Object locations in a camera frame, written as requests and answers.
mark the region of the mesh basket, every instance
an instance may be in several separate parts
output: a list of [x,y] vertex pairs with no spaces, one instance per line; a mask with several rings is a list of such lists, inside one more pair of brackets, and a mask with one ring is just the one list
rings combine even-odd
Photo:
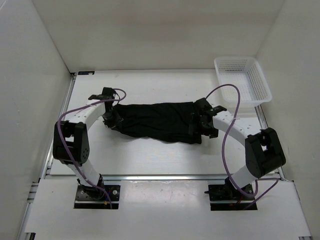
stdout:
[[[217,57],[214,66],[218,81],[222,84],[233,84],[239,88],[241,108],[252,108],[269,102],[272,95],[260,68],[253,57]],[[226,107],[235,108],[237,92],[231,86],[221,88]]]

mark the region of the white wall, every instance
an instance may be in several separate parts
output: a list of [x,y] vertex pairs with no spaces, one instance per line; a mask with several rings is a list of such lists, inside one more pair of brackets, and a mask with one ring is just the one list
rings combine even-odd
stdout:
[[263,106],[276,128],[314,239],[320,239],[320,1],[287,0],[257,59],[273,100]]
[[212,69],[255,56],[284,0],[33,0],[71,72]]
[[70,74],[30,0],[0,6],[0,239],[13,240]]

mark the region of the white platform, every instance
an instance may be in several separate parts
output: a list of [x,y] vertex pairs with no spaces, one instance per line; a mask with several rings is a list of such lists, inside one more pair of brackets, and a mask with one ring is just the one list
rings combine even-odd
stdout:
[[[119,70],[96,71],[94,75],[78,75],[68,109],[86,104],[92,94],[103,87],[121,88],[127,92],[122,104],[155,104],[194,102],[218,86],[215,70]],[[220,92],[208,99],[223,105]],[[260,127],[254,108],[244,120]],[[103,175],[201,175],[225,174],[221,157],[224,133],[218,138],[202,138],[202,144],[165,143],[146,138],[132,138],[106,128],[99,118],[88,132],[89,159]],[[231,172],[245,164],[245,149],[229,137],[226,158]],[[73,175],[58,160],[53,160],[51,175]]]
[[[259,194],[273,182],[263,181]],[[310,236],[292,182],[253,211],[210,211],[206,181],[122,181],[118,210],[73,209],[74,179],[41,180],[26,232],[35,240],[299,240]]]

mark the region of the black garment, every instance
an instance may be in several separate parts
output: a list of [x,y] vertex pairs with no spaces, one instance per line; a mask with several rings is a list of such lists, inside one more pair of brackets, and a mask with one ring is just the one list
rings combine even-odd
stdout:
[[157,104],[117,104],[114,109],[123,118],[120,125],[113,128],[122,134],[134,137],[149,137],[165,142],[201,144],[201,134],[188,134],[193,102]]

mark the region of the white enclosure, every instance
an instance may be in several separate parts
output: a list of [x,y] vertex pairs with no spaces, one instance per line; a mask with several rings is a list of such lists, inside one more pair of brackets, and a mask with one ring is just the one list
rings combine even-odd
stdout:
[[[318,0],[0,0],[0,239],[35,232],[35,240],[320,240],[319,23]],[[272,100],[240,115],[276,129],[284,176],[294,183],[282,179],[257,211],[207,212],[203,192],[226,177],[223,134],[199,146],[164,145],[125,139],[99,119],[89,132],[90,157],[105,179],[122,180],[122,208],[73,209],[76,178],[51,155],[59,114],[102,87],[125,89],[124,104],[197,100],[218,85],[221,56],[258,60]],[[78,71],[96,74],[71,76]],[[223,103],[220,93],[211,100]],[[111,139],[117,144],[104,149]],[[232,138],[227,144],[234,172],[245,164],[244,149]],[[127,227],[117,235],[113,225]]]

